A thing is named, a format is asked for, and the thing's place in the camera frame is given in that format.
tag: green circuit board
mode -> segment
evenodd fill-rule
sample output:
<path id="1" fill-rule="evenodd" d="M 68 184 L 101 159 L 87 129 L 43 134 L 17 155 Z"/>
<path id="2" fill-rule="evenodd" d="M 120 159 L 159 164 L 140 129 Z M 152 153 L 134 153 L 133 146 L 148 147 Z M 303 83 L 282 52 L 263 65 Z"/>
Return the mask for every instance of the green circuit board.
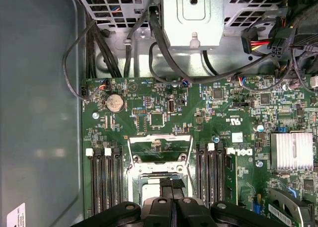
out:
<path id="1" fill-rule="evenodd" d="M 247 76 L 245 85 L 264 88 L 275 81 L 273 76 Z M 104 79 L 87 79 L 82 90 L 91 94 L 103 82 Z M 236 150 L 236 153 L 225 155 L 224 200 L 252 210 L 257 195 L 265 197 L 267 188 L 288 191 L 292 187 L 300 198 L 317 202 L 318 178 L 315 172 L 304 169 L 279 175 L 271 168 L 270 134 L 281 128 L 288 132 L 313 133 L 314 160 L 318 159 L 315 146 L 317 99 L 301 87 L 288 88 L 289 84 L 297 82 L 296 79 L 286 80 L 274 90 L 262 93 L 249 92 L 231 78 L 208 84 L 174 86 L 159 83 L 152 77 L 111 78 L 108 82 L 107 89 L 102 89 L 93 100 L 82 103 L 83 152 L 110 148 L 115 153 L 118 151 L 119 158 L 112 160 L 112 164 L 97 159 L 93 166 L 92 158 L 84 155 L 86 217 L 118 201 L 133 199 L 142 204 L 141 183 L 148 177 L 134 179 L 133 189 L 129 190 L 127 170 L 131 157 L 127 141 L 132 137 L 158 134 L 193 137 L 189 157 L 193 195 L 205 198 L 198 186 L 198 178 L 201 178 L 198 177 L 198 156 L 200 146 L 205 149 L 213 143 L 215 147 L 220 145 L 221 148 Z M 107 99 L 112 95 L 119 95 L 123 101 L 119 112 L 111 112 L 107 107 Z M 264 131 L 256 132 L 257 125 L 262 125 Z M 220 139 L 219 143 L 212 141 L 215 137 Z M 138 155 L 143 162 L 168 162 L 176 161 L 180 154 L 187 153 L 189 145 L 186 141 L 156 140 L 134 144 L 131 150 L 132 155 Z M 103 183 L 93 181 L 92 173 L 105 175 L 107 179 L 110 169 L 118 178 L 116 181 L 101 179 L 107 183 L 101 190 Z M 186 175 L 172 175 L 183 178 L 185 185 L 190 186 Z M 306 186 L 304 180 L 312 180 L 313 187 Z M 103 196 L 105 190 L 111 193 L 112 200 Z"/>

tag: sticker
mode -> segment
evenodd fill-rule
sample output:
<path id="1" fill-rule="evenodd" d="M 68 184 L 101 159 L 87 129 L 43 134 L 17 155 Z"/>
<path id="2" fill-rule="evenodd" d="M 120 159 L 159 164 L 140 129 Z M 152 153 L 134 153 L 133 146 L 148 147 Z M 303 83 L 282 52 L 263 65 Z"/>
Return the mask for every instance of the sticker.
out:
<path id="1" fill-rule="evenodd" d="M 25 227 L 25 203 L 6 216 L 6 227 Z"/>
<path id="2" fill-rule="evenodd" d="M 283 213 L 275 209 L 272 205 L 268 204 L 268 210 L 276 216 L 278 219 L 280 219 L 282 222 L 284 222 L 286 225 L 292 227 L 292 221 L 287 218 Z"/>
<path id="3" fill-rule="evenodd" d="M 243 143 L 243 133 L 232 133 L 232 143 Z"/>

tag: motherboard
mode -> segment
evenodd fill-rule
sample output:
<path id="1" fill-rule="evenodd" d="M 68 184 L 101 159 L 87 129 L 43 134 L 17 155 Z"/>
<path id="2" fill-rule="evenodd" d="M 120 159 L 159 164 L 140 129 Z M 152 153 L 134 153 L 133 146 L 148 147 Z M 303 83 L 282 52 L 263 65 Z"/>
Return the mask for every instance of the motherboard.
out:
<path id="1" fill-rule="evenodd" d="M 244 81 L 262 89 L 276 78 Z M 87 79 L 82 93 L 101 85 L 81 107 L 86 218 L 123 201 L 142 206 L 169 178 L 207 207 L 228 201 L 302 226 L 271 198 L 282 195 L 317 219 L 318 103 L 296 79 L 263 92 L 244 89 L 237 77 L 208 84 Z"/>

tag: heatsink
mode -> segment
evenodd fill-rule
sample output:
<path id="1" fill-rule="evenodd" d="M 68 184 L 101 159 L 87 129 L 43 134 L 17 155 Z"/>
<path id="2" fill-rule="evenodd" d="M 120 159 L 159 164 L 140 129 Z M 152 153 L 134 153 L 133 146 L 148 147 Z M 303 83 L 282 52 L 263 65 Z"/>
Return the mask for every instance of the heatsink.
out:
<path id="1" fill-rule="evenodd" d="M 271 159 L 276 170 L 312 169 L 313 134 L 271 134 Z"/>

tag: ram slot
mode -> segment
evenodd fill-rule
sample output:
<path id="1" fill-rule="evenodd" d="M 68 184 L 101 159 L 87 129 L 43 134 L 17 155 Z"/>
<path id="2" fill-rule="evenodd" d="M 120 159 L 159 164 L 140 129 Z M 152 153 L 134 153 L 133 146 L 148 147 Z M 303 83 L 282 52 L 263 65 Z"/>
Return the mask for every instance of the ram slot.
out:
<path id="1" fill-rule="evenodd" d="M 224 200 L 224 181 L 225 181 L 225 152 L 217 150 L 217 189 L 218 201 Z"/>
<path id="2" fill-rule="evenodd" d="M 103 182 L 103 211 L 111 207 L 111 158 L 105 156 L 103 158 L 102 182 Z"/>
<path id="3" fill-rule="evenodd" d="M 218 201 L 218 183 L 217 183 L 217 153 L 216 151 L 208 152 L 208 187 L 209 187 L 209 206 Z"/>
<path id="4" fill-rule="evenodd" d="M 197 185 L 198 185 L 198 198 L 201 199 L 207 207 L 208 204 L 208 196 L 207 196 L 207 190 L 208 190 L 208 180 L 207 180 L 207 152 L 203 145 L 200 144 L 200 146 L 197 149 Z"/>
<path id="5" fill-rule="evenodd" d="M 121 148 L 116 148 L 112 155 L 112 206 L 123 202 L 123 157 Z"/>
<path id="6" fill-rule="evenodd" d="M 93 158 L 91 160 L 91 191 L 92 191 L 92 213 L 96 215 L 101 212 L 101 160 Z"/>

